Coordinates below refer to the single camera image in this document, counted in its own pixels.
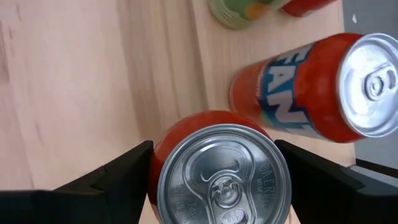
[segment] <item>wooden surface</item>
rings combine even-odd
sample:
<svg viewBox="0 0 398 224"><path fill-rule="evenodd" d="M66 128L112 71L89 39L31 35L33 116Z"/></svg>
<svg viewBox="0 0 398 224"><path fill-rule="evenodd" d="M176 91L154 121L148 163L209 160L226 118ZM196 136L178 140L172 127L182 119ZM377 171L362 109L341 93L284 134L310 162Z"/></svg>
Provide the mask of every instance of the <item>wooden surface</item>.
<svg viewBox="0 0 398 224"><path fill-rule="evenodd" d="M0 189L54 189L184 116L227 109L237 70L342 32L342 17L336 2L236 32L206 1L0 0ZM271 136L354 161L351 144ZM150 207L141 220L155 223Z"/></svg>

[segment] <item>red object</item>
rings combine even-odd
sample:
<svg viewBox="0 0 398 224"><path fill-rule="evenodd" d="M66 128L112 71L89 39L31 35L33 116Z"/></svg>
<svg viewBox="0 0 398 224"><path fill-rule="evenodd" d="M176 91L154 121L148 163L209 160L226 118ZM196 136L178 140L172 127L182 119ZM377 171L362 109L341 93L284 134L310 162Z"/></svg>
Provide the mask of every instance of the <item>red object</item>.
<svg viewBox="0 0 398 224"><path fill-rule="evenodd" d="M359 34L334 35L244 68L231 84L229 101L232 110L256 123L290 133L295 130L306 132L312 128L310 131L334 142L352 142L363 138L344 121L336 94L342 60L361 37ZM281 73L270 75L270 69L274 69L273 64L276 63L279 69L295 69L289 79ZM280 86L272 86L270 90L275 79L278 79ZM292 99L286 95L281 97L286 93L290 93ZM269 98L271 94L279 98ZM276 106L265 105L270 100L281 102L273 104ZM308 123L278 121L278 118L295 119L297 113L305 114Z"/></svg>
<svg viewBox="0 0 398 224"><path fill-rule="evenodd" d="M304 17L336 0L291 0L282 10L294 17Z"/></svg>
<svg viewBox="0 0 398 224"><path fill-rule="evenodd" d="M242 118L237 114L228 111L207 111L191 115L177 124L172 126L164 138L159 141L154 149L150 171L148 197L152 205L152 209L159 219L157 213L157 184L159 182L160 172L165 164L168 156L173 149L186 137L203 128L216 124L240 124L259 131L263 135L269 135L258 125L252 121Z"/></svg>

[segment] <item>orange soda can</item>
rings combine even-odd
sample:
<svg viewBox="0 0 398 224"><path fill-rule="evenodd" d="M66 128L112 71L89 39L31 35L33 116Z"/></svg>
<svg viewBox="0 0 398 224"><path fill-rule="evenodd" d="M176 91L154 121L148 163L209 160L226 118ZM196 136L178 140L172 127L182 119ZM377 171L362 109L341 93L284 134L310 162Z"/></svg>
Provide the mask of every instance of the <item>orange soda can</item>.
<svg viewBox="0 0 398 224"><path fill-rule="evenodd" d="M248 66L233 80L231 109L292 134L353 142L398 127L398 41L337 34Z"/></svg>

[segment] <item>red can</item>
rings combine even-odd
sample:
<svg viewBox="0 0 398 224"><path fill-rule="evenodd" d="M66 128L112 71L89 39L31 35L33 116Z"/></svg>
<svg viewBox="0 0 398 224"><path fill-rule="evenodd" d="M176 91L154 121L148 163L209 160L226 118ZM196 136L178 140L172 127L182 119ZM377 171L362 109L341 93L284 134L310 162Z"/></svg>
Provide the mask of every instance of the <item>red can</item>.
<svg viewBox="0 0 398 224"><path fill-rule="evenodd" d="M313 11L321 9L336 0L283 0L287 1L282 11L294 17L305 17Z"/></svg>
<svg viewBox="0 0 398 224"><path fill-rule="evenodd" d="M148 196L161 223L282 223L290 175L262 128L208 111L179 121L157 143Z"/></svg>
<svg viewBox="0 0 398 224"><path fill-rule="evenodd" d="M397 128L398 42L338 34L248 66L231 84L233 111L293 134L353 142Z"/></svg>

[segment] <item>silver can top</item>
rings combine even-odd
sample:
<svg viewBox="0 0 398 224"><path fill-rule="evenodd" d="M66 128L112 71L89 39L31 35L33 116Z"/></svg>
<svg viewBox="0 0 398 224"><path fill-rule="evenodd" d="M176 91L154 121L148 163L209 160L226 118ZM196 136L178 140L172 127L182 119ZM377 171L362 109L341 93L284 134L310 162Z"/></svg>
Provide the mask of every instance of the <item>silver can top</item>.
<svg viewBox="0 0 398 224"><path fill-rule="evenodd" d="M350 48L338 76L342 115L358 134L379 138L398 126L398 41L369 34Z"/></svg>
<svg viewBox="0 0 398 224"><path fill-rule="evenodd" d="M219 124L185 138L160 174L164 223L283 223L290 208L287 164L263 134Z"/></svg>

